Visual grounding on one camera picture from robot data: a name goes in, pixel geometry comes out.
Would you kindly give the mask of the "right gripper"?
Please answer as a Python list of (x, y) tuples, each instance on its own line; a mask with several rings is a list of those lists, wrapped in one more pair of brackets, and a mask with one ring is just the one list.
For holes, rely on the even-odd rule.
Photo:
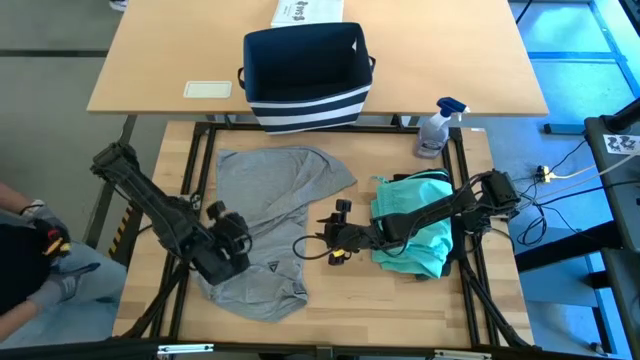
[(332, 250), (328, 256), (330, 266), (342, 265), (347, 260), (346, 252), (357, 253), (362, 249), (380, 250), (382, 248), (384, 237), (373, 223), (370, 225), (347, 223), (347, 216), (352, 208), (351, 200), (338, 199), (335, 208), (337, 223), (326, 223), (324, 231), (318, 233), (320, 239)]

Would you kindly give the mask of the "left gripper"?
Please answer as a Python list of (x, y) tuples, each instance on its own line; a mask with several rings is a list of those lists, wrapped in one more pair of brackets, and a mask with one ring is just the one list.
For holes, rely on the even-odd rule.
[(206, 214), (210, 220), (207, 238), (192, 263), (205, 283), (216, 286), (248, 269), (253, 241), (245, 219), (237, 212), (227, 212), (223, 201), (212, 203)]

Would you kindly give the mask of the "grey garment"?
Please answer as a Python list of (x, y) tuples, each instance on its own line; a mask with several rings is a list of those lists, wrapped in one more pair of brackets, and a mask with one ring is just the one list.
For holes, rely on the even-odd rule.
[(354, 185), (346, 165), (315, 147), (294, 146), (247, 152), (223, 150), (216, 164), (216, 198), (244, 217), (253, 240), (250, 266), (211, 286), (195, 271), (192, 279), (218, 307), (241, 317), (278, 322), (303, 308), (309, 205)]

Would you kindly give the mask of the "teal garment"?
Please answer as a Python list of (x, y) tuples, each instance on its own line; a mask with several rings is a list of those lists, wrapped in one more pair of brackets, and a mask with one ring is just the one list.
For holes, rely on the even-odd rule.
[[(387, 179), (373, 176), (378, 182), (376, 198), (371, 201), (373, 217), (393, 213), (410, 213), (453, 193), (445, 170), (435, 169), (404, 177)], [(372, 250), (372, 261), (383, 270), (422, 275), (438, 279), (447, 256), (453, 248), (451, 220), (445, 219), (420, 229), (412, 236), (406, 249)]]

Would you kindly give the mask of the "black garment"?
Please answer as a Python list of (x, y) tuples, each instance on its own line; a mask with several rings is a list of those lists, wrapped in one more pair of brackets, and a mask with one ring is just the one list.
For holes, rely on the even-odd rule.
[[(394, 174), (393, 181), (399, 183), (394, 193), (397, 197), (394, 210), (402, 213), (409, 213), (453, 194), (450, 174), (446, 169)], [(458, 218), (448, 217), (425, 228), (415, 228), (415, 234), (399, 256), (394, 270), (414, 274), (420, 280), (448, 277), (462, 250), (457, 227)]]

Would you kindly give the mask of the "navy white striped fabric bin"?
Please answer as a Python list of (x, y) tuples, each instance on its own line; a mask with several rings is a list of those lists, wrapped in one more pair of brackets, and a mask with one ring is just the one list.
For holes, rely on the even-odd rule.
[(375, 66), (360, 24), (319, 23), (247, 34), (237, 76), (265, 132), (286, 134), (355, 123)]

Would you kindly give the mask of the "hazard striped black base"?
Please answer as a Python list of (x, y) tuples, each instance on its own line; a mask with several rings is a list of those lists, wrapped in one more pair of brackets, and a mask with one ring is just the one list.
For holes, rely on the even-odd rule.
[(128, 270), (127, 238), (140, 224), (140, 217), (126, 207), (108, 252), (103, 254), (86, 243), (75, 243), (71, 254), (57, 263), (70, 291), (54, 306), (46, 325), (48, 341), (68, 344), (104, 340), (112, 335), (122, 305)]

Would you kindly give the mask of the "white rectangular label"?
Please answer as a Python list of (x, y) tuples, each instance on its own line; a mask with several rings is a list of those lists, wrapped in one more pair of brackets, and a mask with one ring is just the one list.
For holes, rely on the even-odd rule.
[(231, 96), (230, 81), (187, 81), (183, 97), (190, 99), (226, 99)]

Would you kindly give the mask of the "Dawn spray bottle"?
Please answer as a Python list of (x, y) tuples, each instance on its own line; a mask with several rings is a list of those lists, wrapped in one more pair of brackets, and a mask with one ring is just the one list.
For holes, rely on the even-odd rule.
[(439, 110), (428, 120), (421, 123), (413, 153), (419, 158), (436, 158), (447, 145), (449, 139), (449, 122), (453, 117), (458, 121), (470, 108), (452, 98), (440, 98), (436, 105)]

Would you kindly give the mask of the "light wooden table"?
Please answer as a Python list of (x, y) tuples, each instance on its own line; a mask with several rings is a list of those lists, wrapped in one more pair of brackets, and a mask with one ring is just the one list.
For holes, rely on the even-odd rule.
[[(235, 81), (247, 33), (277, 0), (130, 0), (88, 104), (92, 113), (239, 114), (244, 92), (188, 98), (191, 81)], [(345, 0), (376, 59), (368, 115), (427, 115), (442, 97), (475, 116), (544, 116), (547, 104), (507, 0)]]

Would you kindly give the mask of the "person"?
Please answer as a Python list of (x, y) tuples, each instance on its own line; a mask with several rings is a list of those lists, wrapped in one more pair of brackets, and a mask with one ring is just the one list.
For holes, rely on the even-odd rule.
[(44, 201), (0, 182), (0, 349), (110, 337), (126, 275)]

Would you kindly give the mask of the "white printed cardboard box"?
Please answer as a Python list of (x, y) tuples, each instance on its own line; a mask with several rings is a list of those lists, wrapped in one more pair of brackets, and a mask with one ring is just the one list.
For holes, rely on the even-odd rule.
[(271, 27), (339, 23), (343, 11), (344, 0), (279, 0)]

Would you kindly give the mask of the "white paper with black marks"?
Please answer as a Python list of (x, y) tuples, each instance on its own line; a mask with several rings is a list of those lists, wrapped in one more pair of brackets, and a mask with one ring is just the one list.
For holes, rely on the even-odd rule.
[(640, 136), (604, 134), (603, 140), (609, 154), (640, 155)]

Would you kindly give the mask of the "black metal table frame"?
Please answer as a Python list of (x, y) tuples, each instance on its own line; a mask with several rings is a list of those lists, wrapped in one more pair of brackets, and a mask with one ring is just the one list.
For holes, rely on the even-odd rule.
[[(343, 190), (353, 223), (366, 223), (379, 177), (447, 167), (455, 184), (489, 170), (493, 160), (485, 131), (464, 128), (454, 134), (445, 158), (432, 161), (411, 153), (414, 135), (391, 127), (365, 133), (307, 132), (270, 136), (250, 125), (172, 121), (162, 140), (154, 182), (169, 194), (199, 192), (213, 202), (215, 166), (223, 150), (307, 145), (342, 161), (356, 178)], [(378, 346), (399, 348), (467, 348), (476, 327), (481, 342), (489, 339), (489, 323), (480, 303), (466, 304), (469, 291), (457, 271), (439, 280), (421, 282), (387, 272), (368, 252), (355, 254), (342, 266), (321, 257), (323, 245), (308, 244), (304, 265), (308, 304), (277, 323), (245, 319), (207, 300), (194, 281), (169, 298), (160, 322), (163, 335), (216, 345), (308, 345), (312, 348)]]

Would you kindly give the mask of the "silver metal bracket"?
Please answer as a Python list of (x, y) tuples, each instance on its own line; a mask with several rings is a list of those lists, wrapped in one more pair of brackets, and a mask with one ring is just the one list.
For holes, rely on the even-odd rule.
[(157, 347), (158, 356), (170, 356), (180, 354), (194, 354), (213, 352), (215, 346), (208, 343), (200, 344), (163, 344)]
[(493, 360), (490, 353), (436, 349), (432, 360)]

